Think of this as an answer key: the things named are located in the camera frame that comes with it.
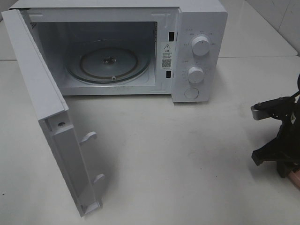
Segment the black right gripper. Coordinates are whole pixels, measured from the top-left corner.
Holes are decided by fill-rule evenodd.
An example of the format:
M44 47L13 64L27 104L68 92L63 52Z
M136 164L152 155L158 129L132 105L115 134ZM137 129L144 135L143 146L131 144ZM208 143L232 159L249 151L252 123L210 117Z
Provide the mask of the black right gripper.
M283 121L277 135L280 142L269 142L252 152L251 158L256 165L263 162L276 162L276 170L281 178L300 169L299 159L284 159L282 150L287 154L300 154L300 104L294 103L292 110Z

